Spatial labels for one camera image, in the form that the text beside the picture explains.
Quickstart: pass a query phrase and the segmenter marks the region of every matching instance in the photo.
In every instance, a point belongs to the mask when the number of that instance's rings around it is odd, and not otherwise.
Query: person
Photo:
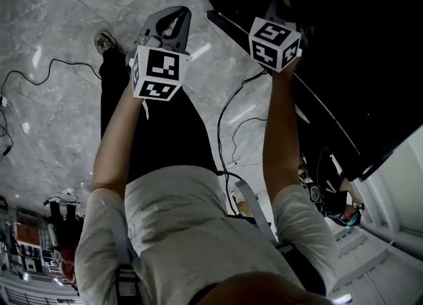
[[[338,173],[319,133],[302,118],[297,117],[299,146],[305,158],[306,170],[313,183],[307,184],[311,200],[324,216],[340,226],[357,226],[364,204],[344,173]],[[347,203],[348,194],[351,204]]]
[[[124,236],[116,231],[122,217],[144,304],[331,304],[304,290],[284,256],[253,225],[227,217],[205,125],[183,88],[169,102],[147,100],[147,119],[116,40],[102,31],[95,45],[104,60],[102,140],[75,261],[83,301],[122,299],[116,286],[120,257],[127,252],[116,238]],[[307,259],[326,294],[336,282],[338,250],[299,185],[291,93],[296,63],[273,74],[264,180],[278,240]]]
[[[60,213],[59,197],[48,200],[51,217],[48,230],[54,247],[54,259],[59,265],[59,272],[70,283],[75,282],[75,253],[81,237],[83,219],[76,217],[78,202],[66,203],[66,219]]]

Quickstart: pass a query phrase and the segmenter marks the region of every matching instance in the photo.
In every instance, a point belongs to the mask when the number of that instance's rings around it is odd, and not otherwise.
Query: marble floor
[[[98,30],[111,31],[128,50],[150,14],[174,5],[187,6],[192,12],[187,50],[194,61],[184,89],[204,119],[215,161],[221,167],[218,115],[241,81],[261,68],[208,22],[208,0],[0,0],[0,84],[13,69],[40,82],[55,57],[84,61],[98,71],[102,58],[93,45]],[[0,195],[10,205],[43,213],[47,198],[71,188],[83,211],[100,142],[100,93],[100,80],[85,66],[54,63],[50,78],[40,86],[11,75],[5,96],[17,119],[10,106],[2,110],[14,146],[0,162]],[[243,120],[265,118],[269,95],[268,76],[248,84],[229,106],[221,130],[228,167],[246,178],[258,194],[266,191],[261,165],[265,123],[254,120],[240,128],[235,138],[237,166],[231,163],[231,137]],[[0,151],[10,144],[7,137],[1,137]]]

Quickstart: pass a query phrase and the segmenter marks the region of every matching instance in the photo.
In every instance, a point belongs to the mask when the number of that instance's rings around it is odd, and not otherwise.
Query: white box
[[[132,65],[134,97],[169,101],[182,86],[191,60],[174,51],[138,46]]]
[[[250,55],[260,64],[280,72],[295,59],[301,34],[282,24],[256,17],[249,34]]]

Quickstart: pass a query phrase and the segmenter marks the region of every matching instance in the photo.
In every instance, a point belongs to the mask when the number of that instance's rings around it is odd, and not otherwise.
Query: white t-shirt
[[[173,166],[130,183],[125,203],[107,189],[91,194],[75,259],[77,284],[87,304],[116,304],[118,255],[108,217],[113,208],[126,214],[138,255],[133,267],[147,304],[186,305],[204,287],[252,271],[277,273],[302,288],[261,232],[245,220],[226,217],[224,195],[213,172]],[[329,292],[336,282],[338,250],[307,192],[289,186],[276,196],[272,208],[279,241],[295,244]]]

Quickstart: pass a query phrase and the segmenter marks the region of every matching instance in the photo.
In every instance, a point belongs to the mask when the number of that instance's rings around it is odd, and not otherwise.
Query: black pants
[[[124,54],[109,49],[103,60],[101,137],[130,79]],[[217,172],[206,126],[182,88],[168,102],[147,100],[147,105],[149,120],[143,108],[139,114],[128,183],[167,166],[200,166]]]
[[[50,212],[52,213],[50,222],[56,228],[59,249],[75,250],[81,239],[83,221],[76,219],[77,208],[74,205],[67,205],[66,209],[66,220],[64,220],[60,213],[59,203],[50,202]]]

